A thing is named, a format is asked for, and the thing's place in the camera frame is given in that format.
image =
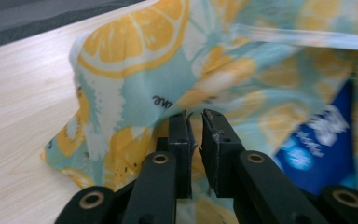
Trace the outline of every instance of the orange lemon slice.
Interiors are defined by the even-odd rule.
[[[189,0],[161,0],[97,29],[79,63],[93,74],[124,78],[167,62],[184,39]]]

